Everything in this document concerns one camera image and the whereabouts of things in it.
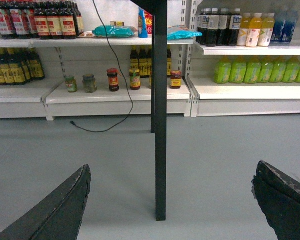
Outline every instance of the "dark glass bottle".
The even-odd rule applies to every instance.
[[[38,8],[34,11],[34,19],[40,39],[52,39],[47,19],[46,5],[43,0],[38,2]]]

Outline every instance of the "power cord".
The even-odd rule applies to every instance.
[[[84,130],[84,131],[87,131],[87,132],[90,132],[90,133],[105,133],[105,132],[107,132],[107,131],[113,129],[114,127],[118,126],[119,124],[122,124],[125,120],[127,120],[128,117],[131,115],[131,112],[132,112],[132,110],[134,109],[134,106],[135,106],[135,105],[134,105],[134,101],[132,100],[131,95],[130,95],[130,92],[129,92],[127,79],[126,79],[126,77],[125,77],[125,75],[124,75],[124,73],[123,73],[123,71],[122,71],[122,69],[121,69],[119,58],[118,58],[118,56],[117,56],[115,50],[112,48],[112,46],[111,46],[111,44],[110,44],[110,42],[109,42],[108,33],[107,33],[107,28],[106,28],[104,22],[102,21],[102,18],[101,18],[100,14],[99,14],[98,8],[97,8],[96,3],[95,3],[95,0],[92,0],[92,2],[93,2],[93,5],[94,5],[96,14],[97,14],[98,17],[99,17],[99,19],[100,19],[100,21],[101,21],[101,23],[102,23],[102,26],[104,27],[106,41],[108,42],[109,47],[111,48],[113,54],[115,55],[116,61],[117,61],[118,66],[119,66],[120,73],[122,74],[122,76],[123,76],[123,78],[124,78],[126,91],[128,92],[129,99],[130,99],[130,102],[131,102],[132,106],[131,106],[131,109],[130,109],[128,115],[127,115],[123,120],[121,120],[120,122],[116,123],[115,125],[113,125],[112,127],[108,128],[108,129],[106,129],[106,130],[92,131],[92,130],[85,129],[85,128],[83,128],[83,127],[78,126],[74,121],[71,121],[70,123],[71,123],[73,126],[75,126],[76,128],[81,129],[81,130]]]

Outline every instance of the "glass jar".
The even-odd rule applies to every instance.
[[[129,75],[131,90],[139,90],[141,87],[140,70],[138,68],[132,68],[129,70]]]
[[[66,76],[65,85],[69,93],[75,93],[78,91],[77,81],[74,76]]]
[[[84,91],[86,93],[90,94],[97,91],[97,83],[96,83],[95,76],[93,74],[83,75],[82,83],[83,83]]]
[[[106,71],[106,74],[108,75],[110,92],[117,92],[119,90],[118,70],[110,68]]]
[[[181,71],[171,71],[170,77],[170,88],[171,89],[180,89],[181,88]]]

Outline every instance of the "store shelf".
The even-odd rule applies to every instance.
[[[190,77],[200,100],[300,100],[300,83],[216,84]]]
[[[300,56],[300,40],[295,40],[291,44],[275,44],[269,47],[245,47],[245,46],[216,46],[207,47],[194,42],[197,49],[202,51],[202,55],[232,55],[232,56]]]
[[[131,46],[131,45],[151,45],[152,36],[148,38],[139,38],[134,36],[131,38],[109,39],[112,46]],[[168,45],[192,45],[192,38],[178,39],[168,41]],[[40,40],[40,39],[0,39],[0,48],[60,48],[60,47],[97,47],[108,46],[106,39],[101,38],[77,38],[73,40]]]

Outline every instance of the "bottle label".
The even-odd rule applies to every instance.
[[[33,9],[23,10],[23,12],[25,13],[30,33],[38,34],[36,20],[35,20],[35,10],[33,10]]]
[[[140,76],[144,77],[148,75],[147,59],[139,59],[139,69],[140,69]]]
[[[130,66],[131,66],[131,69],[138,69],[139,68],[138,59],[130,59]]]
[[[274,32],[273,28],[261,29],[258,45],[262,46],[262,47],[268,47],[270,44],[273,32]]]
[[[47,18],[45,16],[36,16],[34,19],[39,36],[50,36]]]
[[[209,24],[208,24],[208,29],[209,30],[218,30],[219,27],[219,16],[218,15],[212,15],[209,16]]]
[[[16,33],[9,16],[9,12],[5,9],[0,9],[0,33],[2,35],[11,35]]]
[[[229,29],[231,30],[239,30],[241,27],[242,16],[235,15],[231,17]]]
[[[247,47],[256,47],[258,45],[260,31],[260,29],[249,29],[245,44]]]
[[[28,27],[28,21],[26,18],[26,15],[23,11],[13,9],[10,10],[13,24],[16,30],[16,34],[18,35],[27,35],[30,33],[29,27]]]
[[[141,86],[140,76],[130,76],[130,86],[132,88],[138,88]]]
[[[221,30],[227,29],[228,17],[229,16],[224,16],[224,15],[219,16],[218,29]]]
[[[75,21],[72,16],[62,16],[60,17],[62,31],[64,36],[75,36],[76,28]]]
[[[60,18],[58,16],[48,16],[47,21],[49,24],[51,36],[63,35]]]
[[[9,64],[16,83],[24,83],[26,81],[24,71],[19,64]]]

